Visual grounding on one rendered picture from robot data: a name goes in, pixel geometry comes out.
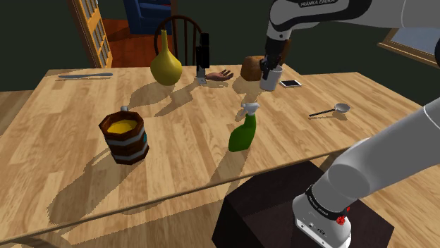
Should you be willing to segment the white cup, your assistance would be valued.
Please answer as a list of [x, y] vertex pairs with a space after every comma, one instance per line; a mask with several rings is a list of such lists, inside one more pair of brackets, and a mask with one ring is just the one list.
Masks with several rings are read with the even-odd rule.
[[268, 73], [262, 73], [259, 87], [265, 91], [274, 91], [276, 89], [276, 85], [279, 83], [281, 74], [283, 72], [282, 66], [277, 66], [273, 70], [269, 70]]

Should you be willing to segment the brown bread loaf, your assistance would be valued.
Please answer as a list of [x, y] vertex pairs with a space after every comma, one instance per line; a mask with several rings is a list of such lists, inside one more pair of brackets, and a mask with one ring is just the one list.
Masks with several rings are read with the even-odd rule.
[[245, 57], [240, 70], [240, 76], [246, 81], [258, 81], [261, 79], [262, 71], [259, 62], [264, 56]]

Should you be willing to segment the hand figure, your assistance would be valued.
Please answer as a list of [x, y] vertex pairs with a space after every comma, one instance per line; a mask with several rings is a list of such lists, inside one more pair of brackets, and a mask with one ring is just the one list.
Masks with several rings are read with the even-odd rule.
[[230, 70], [223, 70], [217, 73], [209, 73], [205, 75], [206, 80], [213, 81], [227, 81], [230, 80], [234, 76]]

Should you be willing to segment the green spray bottle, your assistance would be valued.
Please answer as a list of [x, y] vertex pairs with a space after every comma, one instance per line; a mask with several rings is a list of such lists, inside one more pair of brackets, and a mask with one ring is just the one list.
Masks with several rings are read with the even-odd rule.
[[257, 102], [245, 103], [243, 114], [245, 114], [245, 122], [238, 126], [230, 135], [228, 141], [228, 150], [231, 152], [243, 151], [250, 147], [256, 132], [256, 110], [260, 107]]

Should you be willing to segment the dark wooden chair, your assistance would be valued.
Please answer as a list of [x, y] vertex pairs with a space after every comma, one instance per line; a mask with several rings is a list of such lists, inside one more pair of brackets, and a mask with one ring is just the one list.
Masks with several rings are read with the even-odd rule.
[[200, 26], [185, 15], [171, 15], [163, 19], [154, 33], [154, 51], [157, 56], [163, 45], [161, 44], [161, 31], [165, 30], [171, 36], [168, 43], [170, 52], [184, 65], [195, 66], [197, 62], [197, 47], [200, 37], [204, 35]]

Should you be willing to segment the wooden table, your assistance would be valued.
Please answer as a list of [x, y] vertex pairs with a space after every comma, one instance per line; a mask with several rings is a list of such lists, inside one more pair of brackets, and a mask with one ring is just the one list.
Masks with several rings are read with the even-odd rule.
[[[221, 198], [247, 176], [335, 154], [418, 109], [359, 73], [300, 76], [301, 87], [265, 92], [240, 66], [231, 71], [231, 80], [199, 85], [186, 67], [170, 87], [149, 68], [77, 80], [47, 73], [0, 136], [0, 247], [65, 247], [195, 207], [212, 224]], [[231, 152], [241, 105], [254, 102], [253, 141]], [[337, 103], [350, 110], [309, 117]], [[122, 106], [142, 117], [149, 144], [133, 165], [114, 161], [99, 129]]]

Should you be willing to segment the yellow long-necked vase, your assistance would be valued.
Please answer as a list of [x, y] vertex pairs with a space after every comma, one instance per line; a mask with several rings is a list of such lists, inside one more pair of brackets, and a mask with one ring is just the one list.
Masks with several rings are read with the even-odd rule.
[[181, 78], [182, 65], [169, 50], [166, 30], [161, 30], [161, 51], [151, 62], [150, 70], [154, 79], [164, 86], [174, 85]]

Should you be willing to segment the wooden framed window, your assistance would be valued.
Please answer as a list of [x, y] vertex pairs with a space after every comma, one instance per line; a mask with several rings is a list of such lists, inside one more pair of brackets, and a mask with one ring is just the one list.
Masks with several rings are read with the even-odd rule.
[[393, 28], [378, 46], [435, 68], [435, 48], [440, 41], [438, 28]]

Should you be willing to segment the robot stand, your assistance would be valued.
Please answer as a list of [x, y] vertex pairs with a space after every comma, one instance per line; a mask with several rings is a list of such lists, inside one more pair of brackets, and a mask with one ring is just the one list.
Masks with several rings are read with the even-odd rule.
[[[295, 224], [292, 201], [323, 171], [306, 161], [251, 177], [228, 194], [212, 235], [216, 248], [322, 248]], [[394, 227], [370, 207], [350, 206], [349, 248], [387, 248]]]

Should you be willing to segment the brown wooden mug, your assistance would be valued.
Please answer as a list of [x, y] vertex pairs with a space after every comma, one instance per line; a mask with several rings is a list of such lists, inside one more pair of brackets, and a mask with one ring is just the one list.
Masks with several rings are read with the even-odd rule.
[[146, 157], [149, 144], [139, 113], [122, 106], [120, 111], [107, 115], [99, 129], [116, 163], [133, 165]]

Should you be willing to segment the wooden glazed door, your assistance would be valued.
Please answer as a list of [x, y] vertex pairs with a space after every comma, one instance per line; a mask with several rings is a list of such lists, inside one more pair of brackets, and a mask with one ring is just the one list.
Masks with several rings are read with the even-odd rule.
[[97, 0], [66, 0], [93, 68], [110, 68], [110, 50]]

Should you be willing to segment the grey table knife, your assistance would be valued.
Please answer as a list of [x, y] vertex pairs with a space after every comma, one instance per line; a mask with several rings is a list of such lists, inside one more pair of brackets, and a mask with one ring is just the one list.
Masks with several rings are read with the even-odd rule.
[[113, 73], [92, 73], [92, 74], [78, 74], [78, 75], [59, 75], [63, 79], [80, 79], [89, 77], [111, 77]]

